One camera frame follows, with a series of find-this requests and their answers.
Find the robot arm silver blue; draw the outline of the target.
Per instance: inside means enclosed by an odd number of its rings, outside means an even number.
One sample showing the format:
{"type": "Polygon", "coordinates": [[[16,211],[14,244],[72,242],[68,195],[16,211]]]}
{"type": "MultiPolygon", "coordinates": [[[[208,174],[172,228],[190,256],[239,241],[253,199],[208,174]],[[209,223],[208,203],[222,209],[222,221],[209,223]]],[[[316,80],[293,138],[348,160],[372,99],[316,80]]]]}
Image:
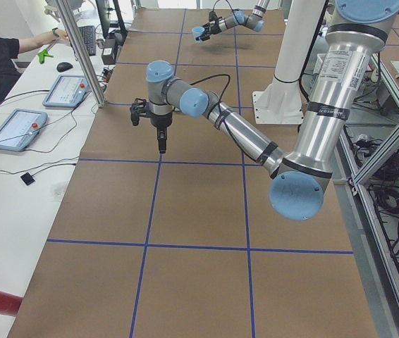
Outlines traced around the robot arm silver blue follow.
{"type": "Polygon", "coordinates": [[[270,0],[257,1],[249,15],[244,14],[240,9],[232,8],[231,3],[226,1],[231,10],[230,14],[226,17],[221,17],[216,14],[215,6],[217,3],[218,1],[215,2],[213,8],[209,12],[209,21],[201,26],[202,32],[197,38],[198,40],[208,40],[212,35],[220,34],[237,26],[243,26],[255,32],[259,32],[264,26],[263,17],[270,0]]]}
{"type": "Polygon", "coordinates": [[[309,95],[294,149],[276,143],[233,112],[219,96],[183,81],[166,61],[147,66],[152,124],[170,123],[173,109],[204,116],[227,134],[254,162],[268,170],[274,210],[291,220],[306,220],[320,210],[332,176],[329,164],[360,87],[369,59],[384,48],[399,11],[399,1],[337,1],[326,33],[329,50],[309,95]]]}

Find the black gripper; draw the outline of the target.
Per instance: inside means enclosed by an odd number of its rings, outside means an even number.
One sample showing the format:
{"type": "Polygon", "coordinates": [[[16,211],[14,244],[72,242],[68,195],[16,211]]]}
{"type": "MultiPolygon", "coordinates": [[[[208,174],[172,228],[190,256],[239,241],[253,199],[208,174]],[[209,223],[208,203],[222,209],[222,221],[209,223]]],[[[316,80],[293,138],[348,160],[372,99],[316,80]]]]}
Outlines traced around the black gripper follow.
{"type": "Polygon", "coordinates": [[[217,35],[220,33],[219,21],[211,21],[203,25],[204,33],[203,37],[210,37],[211,35],[217,35]]]}
{"type": "Polygon", "coordinates": [[[152,114],[151,124],[156,127],[158,150],[159,153],[166,153],[166,143],[167,143],[167,128],[173,122],[173,114],[167,113],[165,115],[152,114]]]}

